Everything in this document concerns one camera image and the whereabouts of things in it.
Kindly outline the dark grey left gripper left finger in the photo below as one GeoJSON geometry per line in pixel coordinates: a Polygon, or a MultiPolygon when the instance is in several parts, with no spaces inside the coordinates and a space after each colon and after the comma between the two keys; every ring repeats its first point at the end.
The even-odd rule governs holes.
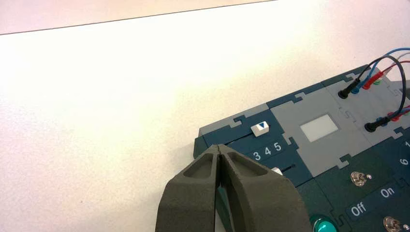
{"type": "Polygon", "coordinates": [[[213,232],[219,168],[219,147],[212,145],[175,175],[165,186],[155,230],[213,232]]]}

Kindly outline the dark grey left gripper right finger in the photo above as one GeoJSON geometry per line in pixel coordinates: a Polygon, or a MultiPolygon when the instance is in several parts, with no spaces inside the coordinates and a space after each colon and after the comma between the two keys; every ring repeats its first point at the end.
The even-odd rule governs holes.
{"type": "Polygon", "coordinates": [[[226,145],[220,145],[221,186],[236,232],[309,232],[311,223],[292,182],[226,145]]]}

